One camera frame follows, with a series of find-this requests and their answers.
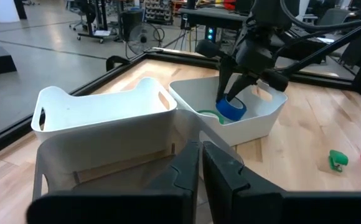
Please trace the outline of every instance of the green clip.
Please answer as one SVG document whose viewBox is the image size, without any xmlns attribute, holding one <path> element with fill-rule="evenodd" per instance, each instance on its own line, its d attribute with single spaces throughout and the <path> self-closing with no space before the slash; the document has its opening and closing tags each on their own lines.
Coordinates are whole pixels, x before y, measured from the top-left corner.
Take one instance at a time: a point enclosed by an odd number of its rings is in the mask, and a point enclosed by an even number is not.
<svg viewBox="0 0 361 224">
<path fill-rule="evenodd" d="M 225 118 L 223 118 L 222 114 L 220 114 L 219 112 L 213 111 L 213 110 L 200 110 L 198 111 L 198 113 L 203 114 L 203 113 L 208 113 L 208 114 L 213 114 L 215 115 L 220 124 L 225 124 Z"/>
<path fill-rule="evenodd" d="M 330 150 L 329 162 L 332 170 L 342 172 L 341 166 L 348 165 L 348 157 L 342 152 Z"/>
</svg>

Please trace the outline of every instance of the wooden panel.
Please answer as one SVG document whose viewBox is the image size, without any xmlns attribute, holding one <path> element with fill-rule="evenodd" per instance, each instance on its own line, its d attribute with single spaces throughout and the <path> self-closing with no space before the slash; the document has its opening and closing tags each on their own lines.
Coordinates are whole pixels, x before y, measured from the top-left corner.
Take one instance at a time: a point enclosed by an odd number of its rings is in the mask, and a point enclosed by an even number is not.
<svg viewBox="0 0 361 224">
<path fill-rule="evenodd" d="M 142 77 L 154 77 L 168 89 L 174 80 L 214 75 L 218 71 L 145 60 L 94 94 L 130 90 Z M 254 93 L 270 100 L 262 90 Z M 289 190 L 361 190 L 361 96 L 297 83 L 290 83 L 286 94 L 289 100 L 270 134 L 233 147 L 246 166 Z M 38 146 L 29 133 L 0 152 L 0 223 L 24 222 Z M 343 173 L 330 170 L 331 149 L 349 157 Z M 118 169 L 112 165 L 110 172 Z M 82 174 L 88 180 L 92 173 Z"/>
<path fill-rule="evenodd" d="M 94 169 L 83 170 L 78 172 L 78 179 L 80 183 L 87 182 L 89 180 L 94 180 L 99 177 L 103 177 L 109 174 L 113 174 L 115 172 L 119 172 L 121 170 L 129 169 L 135 166 L 140 166 L 145 163 L 155 161 L 158 159 L 163 159 L 165 157 L 171 156 L 171 150 L 163 150 L 158 151 L 152 154 L 147 154 L 144 156 L 140 156 L 134 159 L 128 159 L 121 162 L 115 162 L 113 164 L 108 164 L 101 167 L 96 167 Z"/>
</svg>

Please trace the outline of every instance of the shelf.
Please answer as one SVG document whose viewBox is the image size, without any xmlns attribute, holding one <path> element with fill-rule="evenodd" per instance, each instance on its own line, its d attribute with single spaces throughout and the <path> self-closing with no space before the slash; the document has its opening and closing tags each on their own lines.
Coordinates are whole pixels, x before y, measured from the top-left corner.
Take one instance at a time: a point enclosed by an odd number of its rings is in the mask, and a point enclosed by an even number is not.
<svg viewBox="0 0 361 224">
<path fill-rule="evenodd" d="M 166 15 L 155 15 L 156 17 L 166 17 Z"/>
<path fill-rule="evenodd" d="M 146 21 L 149 21 L 149 22 L 164 22 L 164 23 L 173 23 L 174 21 L 171 19 L 171 20 L 163 20 L 163 19 L 147 19 L 146 18 Z"/>
<path fill-rule="evenodd" d="M 168 12 L 171 12 L 172 10 L 170 9 L 157 9 L 157 8 L 151 8 L 151 7 L 147 7 L 146 6 L 146 9 L 151 9 L 151 10 L 160 10 L 160 11 L 168 11 Z"/>
<path fill-rule="evenodd" d="M 148 3 L 148 4 L 161 4 L 161 3 L 159 3 L 159 2 L 151 2 L 151 1 L 145 1 L 145 3 Z"/>
</svg>

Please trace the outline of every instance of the concrete floor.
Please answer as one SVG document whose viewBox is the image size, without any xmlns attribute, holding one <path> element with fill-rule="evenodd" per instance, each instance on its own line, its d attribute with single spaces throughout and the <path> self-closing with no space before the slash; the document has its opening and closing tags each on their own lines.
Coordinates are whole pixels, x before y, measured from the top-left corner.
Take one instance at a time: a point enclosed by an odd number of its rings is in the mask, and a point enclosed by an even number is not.
<svg viewBox="0 0 361 224">
<path fill-rule="evenodd" d="M 63 0 L 36 1 L 40 5 L 25 6 L 28 20 L 0 24 L 0 46 L 17 67 L 17 72 L 0 74 L 0 131 L 34 111 L 41 89 L 58 86 L 70 92 L 102 76 L 106 58 L 125 56 L 124 43 L 99 44 L 86 37 L 78 41 L 68 25 L 80 17 L 66 11 Z M 161 26 L 163 45 L 179 36 L 179 24 L 178 19 L 173 26 Z"/>
</svg>

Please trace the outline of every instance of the white basket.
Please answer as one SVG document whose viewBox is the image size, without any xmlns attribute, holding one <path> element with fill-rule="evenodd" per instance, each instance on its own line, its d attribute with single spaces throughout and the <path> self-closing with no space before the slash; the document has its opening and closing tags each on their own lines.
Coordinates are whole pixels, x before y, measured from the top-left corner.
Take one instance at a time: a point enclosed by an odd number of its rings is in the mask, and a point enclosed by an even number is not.
<svg viewBox="0 0 361 224">
<path fill-rule="evenodd" d="M 168 101 L 167 109 L 159 99 Z M 130 91 L 90 96 L 70 96 L 62 89 L 50 86 L 40 91 L 31 127 L 40 142 L 56 134 L 75 129 L 99 126 L 120 119 L 163 113 L 176 109 L 177 103 L 153 78 L 143 78 Z M 45 112 L 45 124 L 40 128 L 40 115 Z"/>
<path fill-rule="evenodd" d="M 233 74 L 225 93 L 229 91 L 238 74 Z M 247 112 L 239 121 L 225 120 L 220 124 L 217 117 L 200 114 L 196 111 L 213 110 L 217 95 L 219 77 L 198 78 L 193 80 L 175 81 L 169 85 L 169 93 L 177 100 L 178 108 L 196 113 L 207 123 L 227 144 L 235 146 L 243 142 L 261 138 L 269 134 L 281 108 L 287 101 L 287 96 L 267 84 L 258 81 L 258 87 L 267 91 L 271 101 L 266 101 L 252 93 L 253 86 L 241 91 L 237 98 L 246 104 Z"/>
</svg>

